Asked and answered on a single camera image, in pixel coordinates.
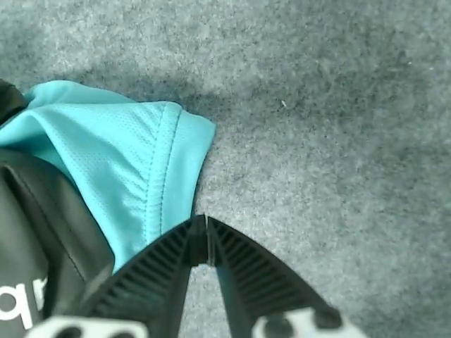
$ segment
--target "stitching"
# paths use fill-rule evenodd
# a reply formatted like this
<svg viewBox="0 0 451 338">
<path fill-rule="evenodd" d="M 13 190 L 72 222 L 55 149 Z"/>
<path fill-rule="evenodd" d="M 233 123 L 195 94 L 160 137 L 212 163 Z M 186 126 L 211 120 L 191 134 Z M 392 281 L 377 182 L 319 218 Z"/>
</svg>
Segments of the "stitching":
<svg viewBox="0 0 451 338">
<path fill-rule="evenodd" d="M 152 155 L 151 155 L 151 160 L 150 160 L 148 174 L 147 174 L 147 189 L 146 189 L 146 196 L 145 196 L 144 227 L 142 229 L 142 234 L 141 234 L 142 237 L 144 238 L 144 244 L 145 245 L 148 245 L 148 242 L 149 242 L 149 231 L 148 231 L 149 227 L 148 227 L 147 221 L 148 221 L 148 215 L 149 215 L 150 176 L 152 175 L 152 164 L 154 163 L 155 149 L 157 147 L 156 141 L 158 140 L 158 136 L 159 136 L 159 132 L 160 132 L 160 126 L 161 126 L 161 121 L 163 120 L 163 114 L 164 114 L 164 111 L 166 110 L 166 106 L 167 105 L 168 104 L 166 102 L 164 104 L 163 109 L 162 109 L 160 121 L 159 121 L 158 127 L 156 129 L 155 144 L 154 144 L 153 149 L 152 149 Z"/>
<path fill-rule="evenodd" d="M 163 197 L 164 197 L 164 193 L 166 191 L 166 178 L 168 176 L 169 162 L 171 161 L 172 150 L 173 150 L 174 141 L 175 141 L 175 134 L 176 134 L 177 128 L 178 128 L 178 121 L 180 120 L 181 115 L 182 115 L 182 113 L 181 113 L 181 109 L 180 109 L 179 114 L 177 116 L 177 122 L 175 123 L 174 132 L 172 135 L 171 150 L 169 151 L 168 161 L 166 162 L 166 169 L 164 170 L 163 190 L 161 192 L 161 198 L 160 198 L 160 235 L 163 234 Z"/>
<path fill-rule="evenodd" d="M 8 162 L 4 162 L 2 161 L 1 164 L 6 164 L 9 165 Z M 57 235 L 57 233 L 54 231 L 53 227 L 50 226 L 50 222 L 49 219 L 46 215 L 46 213 L 44 212 L 44 209 L 42 208 L 42 205 L 38 202 L 35 194 L 33 193 L 33 191 L 30 189 L 30 186 L 28 185 L 28 183 L 23 179 L 23 177 L 21 176 L 21 174 L 17 171 L 12 171 L 11 169 L 8 169 L 8 171 L 15 176 L 17 179 L 20 180 L 20 183 L 22 183 L 22 185 L 27 189 L 28 193 L 30 194 L 30 196 L 32 197 L 33 201 L 37 204 L 39 212 L 41 213 L 42 217 L 45 219 L 47 225 L 49 226 L 50 231 L 54 234 L 55 238 L 58 240 L 58 243 L 61 245 L 61 247 L 63 248 L 63 252 L 67 255 L 67 257 L 69 258 L 70 262 L 73 265 L 73 269 L 74 271 L 80 276 L 80 278 L 83 280 L 83 282 L 86 282 L 86 278 L 81 274 L 81 272 L 78 270 L 77 265 L 75 264 L 75 261 L 73 260 L 72 256 L 65 250 L 65 247 L 63 245 L 63 242 L 61 241 L 61 238 Z M 69 224 L 67 223 L 67 220 L 63 217 L 62 212 L 60 211 L 60 209 L 57 207 L 56 202 L 54 201 L 54 199 L 51 197 L 51 195 L 48 193 L 48 190 L 45 189 L 44 190 L 47 194 L 47 196 L 49 197 L 49 199 L 51 200 L 52 204 L 54 205 L 54 208 L 58 211 L 58 213 L 60 214 L 62 220 L 64 221 L 64 223 L 67 225 L 67 228 L 69 229 L 69 232 L 72 233 L 72 230 L 70 229 Z"/>
</svg>

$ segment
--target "teal fabric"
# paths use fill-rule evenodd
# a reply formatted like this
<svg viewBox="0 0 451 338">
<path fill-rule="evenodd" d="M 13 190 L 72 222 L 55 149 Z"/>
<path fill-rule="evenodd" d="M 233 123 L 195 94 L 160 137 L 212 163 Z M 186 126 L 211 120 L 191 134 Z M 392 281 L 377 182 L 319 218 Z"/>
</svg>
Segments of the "teal fabric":
<svg viewBox="0 0 451 338">
<path fill-rule="evenodd" d="M 137 103 L 69 81 L 24 93 L 28 107 L 0 129 L 0 146 L 65 173 L 115 254 L 115 270 L 186 220 L 215 126 L 172 102 Z"/>
</svg>

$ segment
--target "floor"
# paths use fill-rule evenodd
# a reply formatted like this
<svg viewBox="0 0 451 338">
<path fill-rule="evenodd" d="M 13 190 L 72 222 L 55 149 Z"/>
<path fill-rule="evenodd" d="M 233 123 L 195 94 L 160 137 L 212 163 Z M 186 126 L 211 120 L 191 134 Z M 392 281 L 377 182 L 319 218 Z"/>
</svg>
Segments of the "floor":
<svg viewBox="0 0 451 338">
<path fill-rule="evenodd" d="M 0 77 L 206 116 L 198 213 L 261 242 L 371 338 L 449 338 L 450 23 L 447 0 L 2 0 Z M 230 336 L 206 268 L 180 336 Z"/>
</svg>

